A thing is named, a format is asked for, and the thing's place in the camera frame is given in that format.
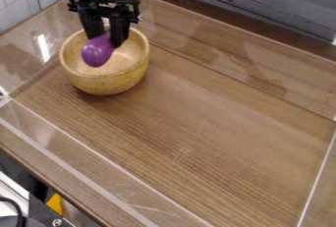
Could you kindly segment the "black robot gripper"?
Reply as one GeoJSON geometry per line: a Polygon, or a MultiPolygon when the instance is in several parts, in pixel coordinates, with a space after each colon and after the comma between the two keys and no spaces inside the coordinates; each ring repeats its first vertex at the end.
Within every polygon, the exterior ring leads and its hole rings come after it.
{"type": "Polygon", "coordinates": [[[79,13],[90,39],[106,32],[103,18],[110,18],[111,42],[119,48],[129,39],[130,23],[141,21],[141,0],[69,0],[69,10],[79,13]]]}

